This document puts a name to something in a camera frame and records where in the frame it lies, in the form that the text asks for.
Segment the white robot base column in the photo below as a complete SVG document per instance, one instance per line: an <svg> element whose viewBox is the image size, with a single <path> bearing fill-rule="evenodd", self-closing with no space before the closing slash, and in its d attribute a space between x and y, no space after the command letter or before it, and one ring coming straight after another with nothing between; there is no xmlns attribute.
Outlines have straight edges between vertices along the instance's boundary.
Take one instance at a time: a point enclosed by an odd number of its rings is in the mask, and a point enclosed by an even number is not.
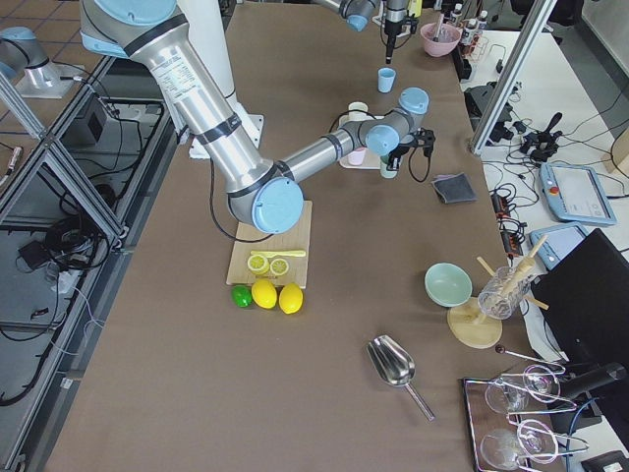
<svg viewBox="0 0 629 472"><path fill-rule="evenodd" d="M263 116L251 115L240 103L233 81L225 31L216 0L178 1L189 24L189 39L223 97L239 116L247 135L259 147Z"/></svg>

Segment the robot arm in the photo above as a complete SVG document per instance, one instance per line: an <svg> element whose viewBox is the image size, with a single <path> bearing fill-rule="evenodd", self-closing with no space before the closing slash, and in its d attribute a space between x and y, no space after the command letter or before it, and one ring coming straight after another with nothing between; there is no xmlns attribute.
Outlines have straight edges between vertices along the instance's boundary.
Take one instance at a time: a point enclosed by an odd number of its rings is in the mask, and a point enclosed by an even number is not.
<svg viewBox="0 0 629 472"><path fill-rule="evenodd" d="M229 209L267 234L300 219L300 181L357 148L386 156L418 136L429 96L406 88L381 118L348 121L286 160L262 157L234 109L224 26L215 1L83 1L81 34L90 51L148 68L163 95L226 178Z"/></svg>
<svg viewBox="0 0 629 472"><path fill-rule="evenodd" d="M394 51L417 31L421 12L421 7L413 7L412 1L403 0L314 0L314 4L334 12L357 32L363 31L372 15L382 7L378 31L385 47L386 65L392 63Z"/></svg>

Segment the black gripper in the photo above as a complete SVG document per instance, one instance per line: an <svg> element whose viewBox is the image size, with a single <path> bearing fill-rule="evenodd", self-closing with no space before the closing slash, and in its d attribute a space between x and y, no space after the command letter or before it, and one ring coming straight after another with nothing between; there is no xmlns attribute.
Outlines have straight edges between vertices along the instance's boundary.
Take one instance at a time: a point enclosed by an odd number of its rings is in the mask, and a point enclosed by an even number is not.
<svg viewBox="0 0 629 472"><path fill-rule="evenodd" d="M411 149L421 148L424 151L424 156L428 160L431 160L434 142L435 135L433 130L421 129L411 133L407 136L407 141L405 143L399 144L388 154L386 170L388 172L398 172L402 156Z"/></svg>
<svg viewBox="0 0 629 472"><path fill-rule="evenodd" d="M382 14L385 34L385 63L392 62L396 37L415 34L419 16L407 7L385 7Z"/></svg>

